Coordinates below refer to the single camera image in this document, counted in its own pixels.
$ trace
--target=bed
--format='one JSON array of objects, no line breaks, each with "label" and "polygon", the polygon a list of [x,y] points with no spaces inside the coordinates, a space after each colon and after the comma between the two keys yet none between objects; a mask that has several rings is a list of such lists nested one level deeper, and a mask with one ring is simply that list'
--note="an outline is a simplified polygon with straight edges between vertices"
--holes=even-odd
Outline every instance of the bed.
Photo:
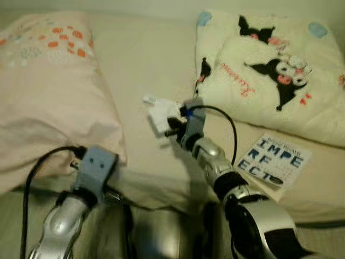
[{"label": "bed", "polygon": [[[0,26],[30,11],[2,11]],[[134,15],[89,13],[94,49],[112,91],[126,140],[128,161],[119,181],[109,183],[135,203],[148,208],[174,207],[198,213],[209,199],[216,200],[190,155],[171,139],[155,134],[148,119],[145,94],[183,102],[194,93],[195,26]],[[273,195],[297,223],[345,220],[345,150],[263,127],[236,122],[238,159],[264,133],[271,133],[313,152],[292,189]],[[227,122],[208,114],[205,135],[232,154]],[[75,176],[52,176],[35,188],[60,191]],[[252,178],[249,182],[264,185]]]}]

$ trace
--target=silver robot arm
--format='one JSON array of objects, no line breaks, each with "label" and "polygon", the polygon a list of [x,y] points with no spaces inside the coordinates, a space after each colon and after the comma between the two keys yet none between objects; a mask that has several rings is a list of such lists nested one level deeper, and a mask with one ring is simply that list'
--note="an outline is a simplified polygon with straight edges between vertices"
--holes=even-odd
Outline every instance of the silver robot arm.
[{"label": "silver robot arm", "polygon": [[105,186],[116,172],[119,157],[100,147],[91,147],[77,165],[78,177],[70,192],[62,192],[44,222],[43,234],[29,259],[71,259],[87,214],[104,202]]},{"label": "silver robot arm", "polygon": [[235,172],[224,151],[203,137],[205,113],[202,109],[190,112],[200,104],[201,100],[196,99],[181,109],[181,115],[187,117],[185,123],[169,118],[172,130],[165,135],[177,134],[177,142],[192,152],[208,184],[224,204],[235,255],[246,259],[325,258],[305,250],[296,238],[295,224],[288,212],[251,188]]}]

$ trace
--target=white pillow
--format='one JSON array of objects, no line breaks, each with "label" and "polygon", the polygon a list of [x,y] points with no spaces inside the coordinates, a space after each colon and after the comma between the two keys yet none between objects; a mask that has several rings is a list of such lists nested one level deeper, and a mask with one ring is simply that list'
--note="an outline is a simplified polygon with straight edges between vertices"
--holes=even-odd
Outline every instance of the white pillow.
[{"label": "white pillow", "polygon": [[[100,145],[126,160],[85,14],[28,15],[1,31],[0,82],[0,193],[59,146]],[[66,153],[52,161],[38,176],[68,173]]]},{"label": "white pillow", "polygon": [[325,25],[220,11],[203,12],[198,25],[197,91],[206,104],[237,120],[345,146],[345,64]]}]

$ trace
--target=pillowcase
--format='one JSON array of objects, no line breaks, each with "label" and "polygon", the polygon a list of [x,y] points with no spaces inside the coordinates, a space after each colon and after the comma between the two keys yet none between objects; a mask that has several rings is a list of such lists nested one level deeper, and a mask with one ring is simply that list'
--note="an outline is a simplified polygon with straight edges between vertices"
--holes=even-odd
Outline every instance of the pillowcase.
[{"label": "pillowcase", "polygon": [[221,11],[203,12],[198,24],[196,90],[205,104],[345,147],[345,64],[327,26]]},{"label": "pillowcase", "polygon": [[[27,15],[1,31],[0,82],[0,193],[56,147],[100,145],[126,161],[85,14]],[[66,153],[54,155],[38,176],[66,174],[68,165]]]}]

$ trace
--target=pink pillow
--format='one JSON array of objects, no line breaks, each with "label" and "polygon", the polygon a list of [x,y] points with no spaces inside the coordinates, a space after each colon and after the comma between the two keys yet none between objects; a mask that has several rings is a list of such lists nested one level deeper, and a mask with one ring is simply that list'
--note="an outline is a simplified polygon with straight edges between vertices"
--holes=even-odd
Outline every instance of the pink pillow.
[{"label": "pink pillow", "polygon": [[[44,153],[100,145],[126,160],[121,124],[94,56],[87,16],[28,15],[0,32],[0,193]],[[38,176],[66,174],[57,155]]]}]

